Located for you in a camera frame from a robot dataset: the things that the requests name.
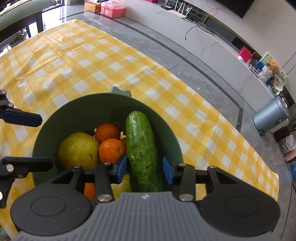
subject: tv screen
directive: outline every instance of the tv screen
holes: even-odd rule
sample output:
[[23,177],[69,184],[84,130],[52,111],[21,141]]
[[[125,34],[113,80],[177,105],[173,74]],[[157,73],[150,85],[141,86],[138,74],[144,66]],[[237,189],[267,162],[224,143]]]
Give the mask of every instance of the tv screen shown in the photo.
[[215,0],[243,18],[255,0]]

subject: cucumber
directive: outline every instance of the cucumber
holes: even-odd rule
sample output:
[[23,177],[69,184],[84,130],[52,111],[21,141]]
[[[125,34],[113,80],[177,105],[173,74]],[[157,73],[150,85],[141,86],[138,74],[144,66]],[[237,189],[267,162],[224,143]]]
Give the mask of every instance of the cucumber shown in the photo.
[[161,192],[154,135],[145,114],[133,111],[126,119],[127,155],[133,192]]

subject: trash can lid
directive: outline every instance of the trash can lid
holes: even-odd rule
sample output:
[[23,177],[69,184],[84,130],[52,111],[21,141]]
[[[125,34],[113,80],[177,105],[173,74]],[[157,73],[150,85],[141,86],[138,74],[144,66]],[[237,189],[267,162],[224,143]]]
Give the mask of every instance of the trash can lid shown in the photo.
[[281,97],[279,96],[276,96],[276,103],[278,104],[278,107],[281,111],[281,113],[283,114],[283,116],[288,119],[289,117],[289,112],[288,112],[288,109],[284,103],[284,101],[281,99]]

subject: green bowl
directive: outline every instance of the green bowl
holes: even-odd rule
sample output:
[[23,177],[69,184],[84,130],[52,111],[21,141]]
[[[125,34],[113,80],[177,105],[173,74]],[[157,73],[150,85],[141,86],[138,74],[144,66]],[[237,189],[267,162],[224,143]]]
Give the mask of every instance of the green bowl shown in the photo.
[[148,117],[159,159],[165,155],[174,164],[182,163],[179,142],[164,119],[149,106],[132,98],[130,91],[112,87],[110,93],[86,95],[68,102],[44,123],[34,144],[33,157],[49,157],[54,167],[47,172],[33,173],[35,186],[63,170],[57,163],[57,150],[66,137],[75,132],[93,136],[94,129],[106,122],[117,125],[125,133],[126,118],[134,110]]

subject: gray trash can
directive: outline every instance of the gray trash can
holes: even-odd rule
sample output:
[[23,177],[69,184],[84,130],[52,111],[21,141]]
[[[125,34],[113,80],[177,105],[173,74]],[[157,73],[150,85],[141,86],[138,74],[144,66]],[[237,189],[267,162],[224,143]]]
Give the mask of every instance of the gray trash can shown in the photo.
[[289,117],[288,109],[281,99],[276,96],[265,107],[253,115],[254,124],[261,136]]

